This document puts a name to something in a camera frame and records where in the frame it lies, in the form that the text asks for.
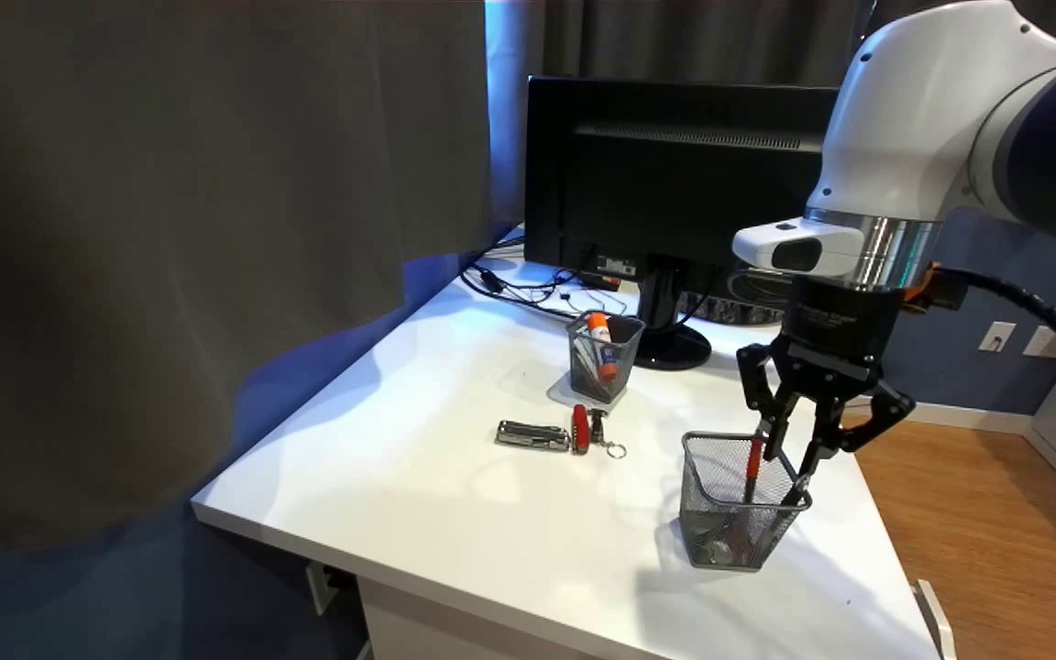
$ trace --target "dark curtain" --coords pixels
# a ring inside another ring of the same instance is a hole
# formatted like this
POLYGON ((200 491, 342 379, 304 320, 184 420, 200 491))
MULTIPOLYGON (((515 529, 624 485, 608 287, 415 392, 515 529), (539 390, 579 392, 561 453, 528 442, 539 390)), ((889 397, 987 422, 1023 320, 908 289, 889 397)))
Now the dark curtain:
POLYGON ((184 496, 256 364, 484 238, 484 5, 0 5, 0 541, 184 496))
MULTIPOLYGON (((677 84, 839 84, 861 35, 947 0, 487 0, 503 15, 491 96, 495 211, 525 217, 525 78, 624 78, 677 84)), ((1056 0, 1017 0, 1056 35, 1056 0)))

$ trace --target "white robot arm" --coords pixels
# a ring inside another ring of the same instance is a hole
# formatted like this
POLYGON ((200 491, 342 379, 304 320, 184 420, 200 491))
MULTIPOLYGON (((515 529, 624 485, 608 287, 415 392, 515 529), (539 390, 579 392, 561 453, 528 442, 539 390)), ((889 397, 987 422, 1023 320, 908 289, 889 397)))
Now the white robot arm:
POLYGON ((907 295, 920 289, 930 223, 963 201, 1056 235, 1056 37, 1009 0, 947 5, 869 37, 836 100, 808 217, 732 238, 756 271, 792 276, 778 340, 738 355, 767 459, 795 399, 819 403, 783 504, 801 500, 821 459, 913 412, 881 355, 907 295), (859 428, 844 425, 855 397, 872 397, 859 428))

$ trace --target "computer monitor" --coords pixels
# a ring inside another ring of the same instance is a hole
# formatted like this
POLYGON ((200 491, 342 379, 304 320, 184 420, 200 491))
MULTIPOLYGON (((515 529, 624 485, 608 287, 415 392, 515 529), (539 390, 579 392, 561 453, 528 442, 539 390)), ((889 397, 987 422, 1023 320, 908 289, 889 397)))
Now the computer monitor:
POLYGON ((836 90, 528 78, 525 256, 635 279, 638 366, 710 355, 682 295, 724 295, 740 229, 799 217, 836 90))

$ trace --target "white desk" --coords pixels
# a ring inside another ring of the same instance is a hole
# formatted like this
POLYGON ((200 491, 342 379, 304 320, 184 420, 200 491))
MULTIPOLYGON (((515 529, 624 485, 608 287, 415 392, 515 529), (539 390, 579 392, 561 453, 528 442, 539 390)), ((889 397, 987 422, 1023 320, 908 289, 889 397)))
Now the white desk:
MULTIPOLYGON (((546 399, 563 331, 458 282, 193 500, 206 526, 354 573, 390 657, 933 657, 855 459, 764 573, 690 568, 687 428, 753 428, 732 348, 771 331, 699 326, 690 376, 635 372, 612 464, 491 445, 500 420, 567 422, 546 399)), ((799 455, 808 415, 792 425, 799 455)))

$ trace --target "mesh pen cup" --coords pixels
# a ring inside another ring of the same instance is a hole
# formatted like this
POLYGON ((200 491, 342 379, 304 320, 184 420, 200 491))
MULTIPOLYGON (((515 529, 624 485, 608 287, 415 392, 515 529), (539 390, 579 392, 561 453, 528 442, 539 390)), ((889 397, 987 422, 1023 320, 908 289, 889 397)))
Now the mesh pen cup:
POLYGON ((756 472, 749 459, 753 433, 682 438, 677 532, 698 568, 757 573, 792 521, 809 509, 809 496, 795 505, 781 504, 795 480, 787 459, 756 459, 756 472))
POLYGON ((583 311, 567 324, 567 390, 612 403, 635 372, 643 320, 583 311))

